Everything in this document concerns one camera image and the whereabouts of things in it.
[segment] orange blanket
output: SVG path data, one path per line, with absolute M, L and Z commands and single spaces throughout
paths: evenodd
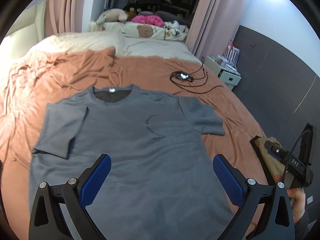
M 1 192 L 9 223 L 20 240 L 28 239 L 28 177 L 31 150 L 36 144 L 47 103 L 70 97 L 89 86 L 97 88 L 136 84 L 146 90 L 160 90 L 196 96 L 214 107 L 223 119 L 225 136 L 204 135 L 211 159 L 222 153 L 245 177 L 266 184 L 262 167 L 249 140 L 263 136 L 259 124 L 224 83 L 208 71 L 209 80 L 190 94 L 169 81 L 171 72 L 191 73 L 194 62 L 160 57 L 115 57 L 115 48 L 78 53 L 32 52 L 22 63 L 0 71 L 0 160 L 4 163 Z M 252 227 L 257 222 L 257 211 Z

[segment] shirt neckline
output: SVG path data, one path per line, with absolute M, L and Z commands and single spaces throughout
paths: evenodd
M 107 91 L 109 92 L 109 89 L 115 89 L 116 91 L 131 91 L 130 94 L 121 99 L 120 101 L 117 101 L 117 102 L 107 102 L 107 101 L 103 101 L 101 99 L 98 99 L 94 93 L 95 92 L 101 92 L 101 91 Z M 134 97 L 136 91 L 139 89 L 138 86 L 136 85 L 130 85 L 130 86 L 127 86 L 127 87 L 105 87 L 105 88 L 102 88 L 102 89 L 97 89 L 95 87 L 90 87 L 88 89 L 88 92 L 89 92 L 89 95 L 92 99 L 92 101 L 94 101 L 96 104 L 99 104 L 99 105 L 102 105 L 102 106 L 116 106 L 116 105 L 120 105 L 120 104 L 123 104 L 124 102 L 126 102 L 127 100 L 129 100 L 130 98 Z

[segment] blue gripper pad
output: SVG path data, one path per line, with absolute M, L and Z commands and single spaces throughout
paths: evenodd
M 111 158 L 106 155 L 81 188 L 79 202 L 83 208 L 92 204 L 110 170 Z
M 241 207 L 244 204 L 244 200 L 247 194 L 245 177 L 240 173 L 239 170 L 233 168 L 222 154 L 214 157 L 213 170 L 220 180 L 231 203 L 235 206 Z M 238 177 L 238 179 L 240 180 L 243 180 L 241 183 L 242 185 L 238 182 L 236 177 Z

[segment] cartoon bear face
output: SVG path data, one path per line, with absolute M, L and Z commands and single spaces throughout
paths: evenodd
M 153 28 L 147 25 L 138 25 L 137 30 L 139 32 L 139 37 L 151 38 L 153 35 Z

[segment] finger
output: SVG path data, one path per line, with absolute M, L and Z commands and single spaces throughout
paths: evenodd
M 281 181 L 282 181 L 282 175 L 276 175 L 275 182 L 281 182 Z
M 305 203 L 305 201 L 306 201 L 306 194 L 300 188 L 288 189 L 287 193 L 288 193 L 289 198 L 295 198 L 296 202 L 298 202 L 298 203 L 300 203 L 300 202 Z

